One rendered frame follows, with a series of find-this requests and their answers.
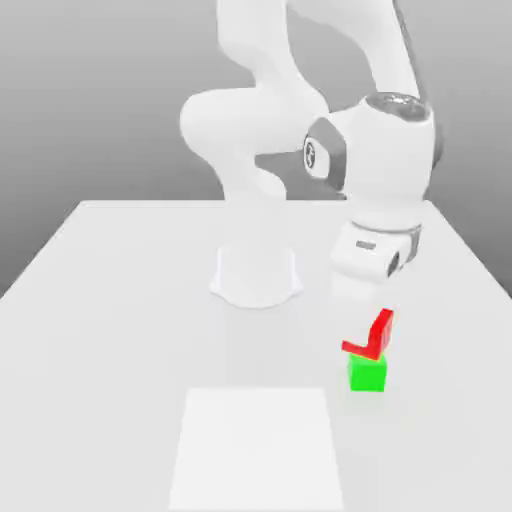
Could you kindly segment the small red cube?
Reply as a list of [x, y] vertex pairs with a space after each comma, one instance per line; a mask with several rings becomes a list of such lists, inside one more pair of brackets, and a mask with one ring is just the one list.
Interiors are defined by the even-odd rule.
[[365, 346], [353, 344], [344, 340], [341, 350], [349, 354], [377, 361], [384, 353], [391, 339], [394, 312], [390, 309], [382, 309], [373, 322]]

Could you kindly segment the small green cube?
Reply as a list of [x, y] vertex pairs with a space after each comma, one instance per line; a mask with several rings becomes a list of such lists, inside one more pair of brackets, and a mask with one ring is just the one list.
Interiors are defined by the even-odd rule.
[[383, 392], [387, 378], [387, 359], [382, 355], [371, 360], [355, 354], [348, 358], [348, 379], [351, 391]]

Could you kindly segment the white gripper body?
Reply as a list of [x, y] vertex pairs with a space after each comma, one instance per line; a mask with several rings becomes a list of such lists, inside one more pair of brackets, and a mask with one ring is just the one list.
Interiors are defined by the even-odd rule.
[[380, 309], [377, 286], [341, 274], [331, 276], [333, 315], [341, 340], [367, 345], [369, 330]]

